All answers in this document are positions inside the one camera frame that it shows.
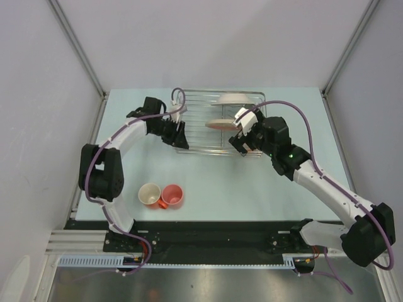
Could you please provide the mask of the pink and cream plate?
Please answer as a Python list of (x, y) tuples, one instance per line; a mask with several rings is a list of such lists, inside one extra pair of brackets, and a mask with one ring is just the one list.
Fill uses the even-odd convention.
[(234, 124), (234, 119), (213, 119), (205, 123), (207, 128), (220, 131), (239, 131), (240, 126)]

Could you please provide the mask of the pink cup orange handle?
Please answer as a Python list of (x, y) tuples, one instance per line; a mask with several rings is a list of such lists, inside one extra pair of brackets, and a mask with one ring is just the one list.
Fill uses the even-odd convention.
[(177, 184), (170, 184), (166, 186), (161, 193), (157, 204), (161, 209), (179, 209), (184, 200), (184, 192)]

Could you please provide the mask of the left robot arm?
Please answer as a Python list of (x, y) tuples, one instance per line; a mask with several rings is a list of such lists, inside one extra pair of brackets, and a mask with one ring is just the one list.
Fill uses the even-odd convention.
[(122, 159), (148, 134), (160, 137), (174, 148), (190, 148), (185, 122), (181, 120), (186, 111), (186, 96), (180, 88), (175, 91), (182, 94), (182, 100), (172, 100), (171, 109), (160, 99), (147, 96), (143, 105), (129, 112), (123, 125), (103, 143), (87, 143), (81, 149), (79, 188), (89, 202), (100, 206), (109, 229), (119, 233), (117, 244), (127, 252), (138, 247), (139, 236), (131, 231), (134, 219), (122, 197), (125, 182)]

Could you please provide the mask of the metal wire dish rack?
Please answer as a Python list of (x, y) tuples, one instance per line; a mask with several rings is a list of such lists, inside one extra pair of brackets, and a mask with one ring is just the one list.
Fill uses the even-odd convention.
[[(203, 155), (238, 155), (237, 150), (229, 143), (229, 138), (238, 131), (220, 131), (207, 128), (205, 123), (213, 119), (234, 119), (242, 108), (251, 108), (266, 100), (263, 92), (234, 90), (201, 90), (185, 89), (187, 111), (182, 115), (186, 123), (185, 135), (193, 154)], [(254, 103), (243, 105), (212, 106), (213, 102), (223, 94), (246, 94)]]

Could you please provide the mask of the white fluted plate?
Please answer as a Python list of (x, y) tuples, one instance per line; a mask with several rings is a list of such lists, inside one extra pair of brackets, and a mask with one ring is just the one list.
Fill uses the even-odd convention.
[(225, 106), (225, 105), (243, 105), (253, 104), (254, 102), (246, 95), (242, 93), (227, 93), (221, 95), (216, 102), (212, 103), (212, 106)]

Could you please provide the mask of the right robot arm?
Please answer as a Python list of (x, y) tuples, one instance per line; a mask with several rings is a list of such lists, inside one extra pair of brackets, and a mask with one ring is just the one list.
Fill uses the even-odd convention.
[(293, 228), (290, 244), (297, 252), (319, 245), (344, 252), (355, 264), (366, 267), (395, 243), (394, 214), (385, 203), (378, 205), (347, 190), (328, 176), (312, 154), (292, 143), (282, 117), (265, 117), (259, 109), (241, 108), (235, 115), (238, 134), (230, 144), (241, 154), (259, 150), (271, 159), (274, 170), (321, 200), (340, 219), (341, 225), (302, 220)]

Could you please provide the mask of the cream cup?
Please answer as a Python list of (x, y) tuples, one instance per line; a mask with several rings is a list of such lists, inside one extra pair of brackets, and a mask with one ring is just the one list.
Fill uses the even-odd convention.
[(161, 189), (157, 184), (144, 184), (138, 192), (139, 201), (146, 206), (157, 206), (161, 197)]

